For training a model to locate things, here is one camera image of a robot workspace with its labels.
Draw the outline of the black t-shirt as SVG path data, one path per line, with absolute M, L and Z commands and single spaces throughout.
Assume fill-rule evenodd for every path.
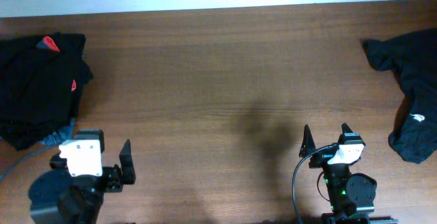
M 35 49 L 42 35 L 1 41 L 1 120 L 40 124 L 70 119 L 74 93 L 92 78 L 83 59 L 86 37 L 51 37 L 71 54 L 71 67 L 53 60 L 51 52 Z

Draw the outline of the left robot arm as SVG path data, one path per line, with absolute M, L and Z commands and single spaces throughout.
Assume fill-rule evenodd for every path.
M 59 145 L 50 171 L 37 178 L 28 190 L 29 211 L 34 223 L 96 223 L 107 193 L 121 193 L 136 181 L 131 142 L 119 153 L 120 164 L 105 167 L 102 130 L 80 130 Z

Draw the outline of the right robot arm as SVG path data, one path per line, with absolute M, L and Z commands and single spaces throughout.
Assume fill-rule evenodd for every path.
M 309 159 L 311 169 L 322 170 L 331 212 L 324 213 L 320 223 L 369 223 L 377 182 L 363 173 L 350 172 L 366 144 L 346 123 L 341 129 L 338 142 L 316 148 L 310 127 L 305 125 L 299 157 L 301 161 Z

